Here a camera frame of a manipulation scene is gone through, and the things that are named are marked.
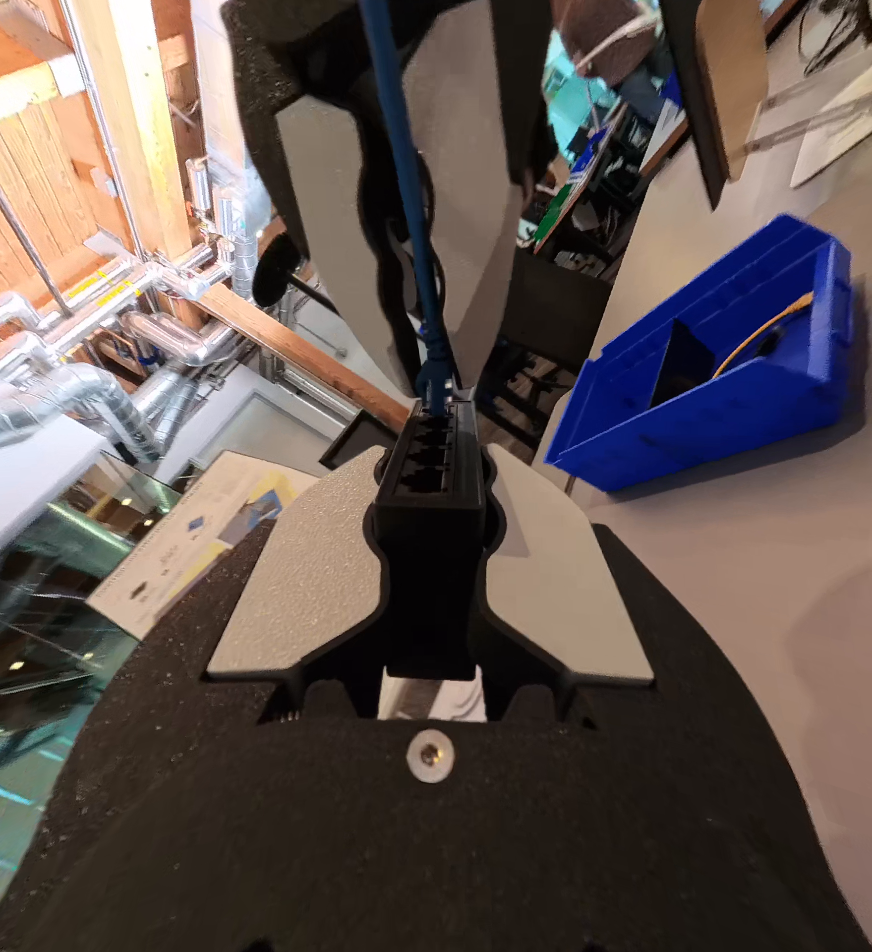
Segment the printed instruction poster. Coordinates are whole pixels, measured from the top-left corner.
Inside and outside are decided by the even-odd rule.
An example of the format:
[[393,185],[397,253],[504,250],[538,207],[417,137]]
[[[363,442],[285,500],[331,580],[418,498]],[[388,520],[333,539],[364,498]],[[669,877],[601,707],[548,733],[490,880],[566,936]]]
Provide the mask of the printed instruction poster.
[[86,604],[137,640],[259,526],[269,526],[319,477],[222,452]]

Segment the black pole with round top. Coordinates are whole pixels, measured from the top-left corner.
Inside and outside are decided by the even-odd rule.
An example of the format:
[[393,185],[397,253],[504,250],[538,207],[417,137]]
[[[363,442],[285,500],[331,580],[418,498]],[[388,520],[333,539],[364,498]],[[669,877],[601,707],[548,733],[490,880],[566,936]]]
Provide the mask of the black pole with round top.
[[296,271],[302,262],[303,256],[288,232],[273,237],[261,254],[254,272],[252,297],[257,307],[270,310],[280,303],[289,289],[294,289],[340,316],[329,298],[297,276]]

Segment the black office chair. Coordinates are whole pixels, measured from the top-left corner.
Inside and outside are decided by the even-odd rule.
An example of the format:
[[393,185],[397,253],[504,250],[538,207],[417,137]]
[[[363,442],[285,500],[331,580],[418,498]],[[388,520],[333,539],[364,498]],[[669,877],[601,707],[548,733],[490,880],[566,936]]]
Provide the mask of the black office chair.
[[517,248],[500,337],[578,376],[612,290],[604,279],[561,268]]

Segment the black network switch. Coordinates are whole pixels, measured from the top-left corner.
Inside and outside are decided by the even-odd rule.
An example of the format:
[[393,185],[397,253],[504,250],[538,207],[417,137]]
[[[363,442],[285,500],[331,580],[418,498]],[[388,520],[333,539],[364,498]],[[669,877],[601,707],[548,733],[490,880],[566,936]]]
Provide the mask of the black network switch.
[[468,631],[484,552],[485,465],[472,401],[415,409],[385,458],[369,511],[381,560],[371,646],[392,677],[470,682]]

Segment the wooden pillar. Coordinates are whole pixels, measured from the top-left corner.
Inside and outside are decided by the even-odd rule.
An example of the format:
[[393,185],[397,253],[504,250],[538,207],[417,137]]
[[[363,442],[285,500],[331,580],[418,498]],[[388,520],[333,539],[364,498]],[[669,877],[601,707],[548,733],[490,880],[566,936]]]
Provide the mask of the wooden pillar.
[[395,433],[400,433],[406,425],[410,410],[404,403],[324,353],[295,331],[281,325],[252,303],[241,299],[227,287],[221,284],[212,286],[198,299],[196,305],[245,338],[277,353],[351,404],[370,413]]

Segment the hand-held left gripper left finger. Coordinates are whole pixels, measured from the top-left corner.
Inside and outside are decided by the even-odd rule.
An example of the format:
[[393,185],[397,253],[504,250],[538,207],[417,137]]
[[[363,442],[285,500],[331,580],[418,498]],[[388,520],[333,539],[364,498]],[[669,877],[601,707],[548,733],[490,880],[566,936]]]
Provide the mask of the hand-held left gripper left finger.
[[304,491],[279,516],[213,651],[213,682],[297,679],[382,601],[382,559],[367,540],[382,446]]

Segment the silver ventilation duct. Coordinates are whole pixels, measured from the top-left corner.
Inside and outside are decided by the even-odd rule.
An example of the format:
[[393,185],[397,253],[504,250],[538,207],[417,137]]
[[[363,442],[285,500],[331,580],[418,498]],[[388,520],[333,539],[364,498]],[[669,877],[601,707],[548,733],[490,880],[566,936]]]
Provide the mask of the silver ventilation duct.
[[89,363],[64,363],[51,343],[33,332],[20,335],[1,358],[19,353],[43,370],[23,390],[0,397],[0,448],[22,442],[57,419],[89,408],[135,461],[152,464],[173,446],[212,367],[234,361],[246,339],[217,320],[195,331],[164,313],[128,310],[122,329],[165,357],[134,393]]

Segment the blue plastic bin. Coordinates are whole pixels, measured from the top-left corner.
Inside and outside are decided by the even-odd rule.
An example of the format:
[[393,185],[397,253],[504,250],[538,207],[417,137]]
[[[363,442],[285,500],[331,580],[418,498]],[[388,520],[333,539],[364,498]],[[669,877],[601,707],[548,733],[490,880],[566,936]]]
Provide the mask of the blue plastic bin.
[[544,460],[617,492],[832,425],[854,313],[847,247],[778,215],[585,363]]

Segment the dark flat monitor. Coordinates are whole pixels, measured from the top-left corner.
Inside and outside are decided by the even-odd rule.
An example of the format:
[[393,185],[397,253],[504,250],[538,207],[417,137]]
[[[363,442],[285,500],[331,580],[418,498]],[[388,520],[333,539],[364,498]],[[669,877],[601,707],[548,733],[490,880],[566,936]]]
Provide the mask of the dark flat monitor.
[[319,464],[326,470],[336,470],[359,457],[364,451],[379,446],[392,450],[399,433],[367,410],[359,410],[343,431],[323,452]]

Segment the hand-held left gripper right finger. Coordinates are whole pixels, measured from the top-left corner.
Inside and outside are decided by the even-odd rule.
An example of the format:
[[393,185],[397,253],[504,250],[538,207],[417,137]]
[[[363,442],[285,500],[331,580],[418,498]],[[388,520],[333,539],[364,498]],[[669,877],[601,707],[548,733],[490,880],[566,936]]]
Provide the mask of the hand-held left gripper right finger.
[[501,446],[484,447],[487,541],[474,588],[474,660],[497,704],[541,684],[655,681],[619,586],[581,509]]

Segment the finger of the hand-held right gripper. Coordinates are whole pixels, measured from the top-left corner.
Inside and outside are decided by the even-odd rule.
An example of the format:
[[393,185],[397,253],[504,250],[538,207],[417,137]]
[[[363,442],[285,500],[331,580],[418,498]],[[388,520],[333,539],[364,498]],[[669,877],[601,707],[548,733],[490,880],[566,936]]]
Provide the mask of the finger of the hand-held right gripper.
[[302,95],[276,114],[312,263],[377,368],[417,394],[418,291],[392,149],[372,82]]
[[404,91],[432,181],[430,241],[444,277],[443,323],[468,390],[501,330],[522,209],[522,189],[508,170],[488,1],[435,19],[406,65]]

